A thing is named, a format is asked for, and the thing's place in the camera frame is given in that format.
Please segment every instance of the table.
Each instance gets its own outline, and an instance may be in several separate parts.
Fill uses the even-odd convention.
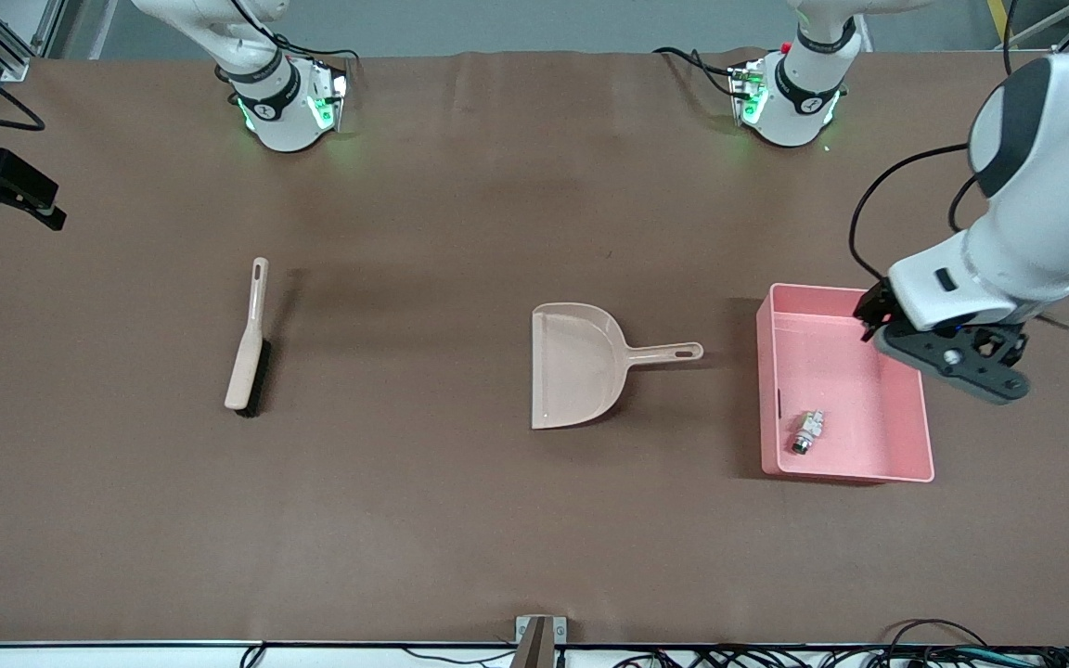
[[[858,193],[966,138],[997,55],[862,56],[796,150],[677,60],[467,53],[366,60],[351,135],[275,155],[211,67],[42,60],[17,94],[50,127],[0,130],[68,214],[0,207],[0,638],[487,639],[555,612],[574,641],[941,616],[1069,643],[1069,335],[1032,327],[1021,403],[928,382],[934,483],[759,468],[769,284],[869,284]],[[966,175],[897,174],[862,253],[942,239]],[[259,254],[277,356],[247,421],[221,398]],[[531,432],[548,300],[709,355]]]

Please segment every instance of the dustpan handle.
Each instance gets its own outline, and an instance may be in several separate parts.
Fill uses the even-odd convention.
[[[671,343],[669,346],[630,348],[626,359],[631,367],[639,363],[667,363],[671,361],[694,361],[703,356],[699,343]]]

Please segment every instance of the brush handle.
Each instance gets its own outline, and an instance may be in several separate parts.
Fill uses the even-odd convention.
[[[699,343],[671,343],[669,346],[649,346],[647,348],[630,348],[624,359],[630,367],[640,363],[667,363],[671,361],[695,361],[703,356],[703,346]]]
[[[266,270],[266,258],[254,258],[254,267],[250,270],[250,313],[246,317],[242,342],[237,343],[237,357],[226,392],[226,407],[232,410],[245,409],[250,404],[250,390],[254,388],[254,377],[258,376],[258,360],[263,353]]]
[[[258,327],[260,335],[263,328],[263,304],[266,301],[267,266],[266,258],[254,258],[254,267],[250,270],[250,315],[247,321],[249,325]]]

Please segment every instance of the green led light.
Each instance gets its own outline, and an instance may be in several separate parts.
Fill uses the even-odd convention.
[[[313,111],[313,116],[315,116],[315,125],[319,125],[322,130],[327,130],[327,128],[332,127],[332,105],[321,100],[314,100],[308,97],[309,109]]]
[[[832,97],[832,100],[827,103],[827,113],[826,116],[823,116],[823,125],[832,122],[832,114],[835,113],[835,104],[839,100],[840,94],[836,93],[835,97]]]
[[[764,107],[764,103],[769,100],[769,98],[770,91],[764,86],[759,88],[758,92],[754,93],[754,97],[750,97],[749,100],[745,103],[745,114],[743,114],[745,123],[749,123],[749,125],[752,125],[753,123],[758,122],[761,118],[761,109]]]
[[[237,98],[237,108],[242,110],[242,115],[246,119],[246,130],[258,131],[254,130],[254,122],[251,122],[250,113],[246,110],[246,105],[242,102],[242,97]]]

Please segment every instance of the black bristles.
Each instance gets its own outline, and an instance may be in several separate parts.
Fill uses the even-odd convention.
[[[250,401],[246,407],[234,410],[243,418],[258,418],[260,399],[263,398],[263,386],[266,384],[266,373],[270,369],[270,342],[263,339],[263,349],[258,352],[258,369],[254,371],[254,383],[250,386]]]

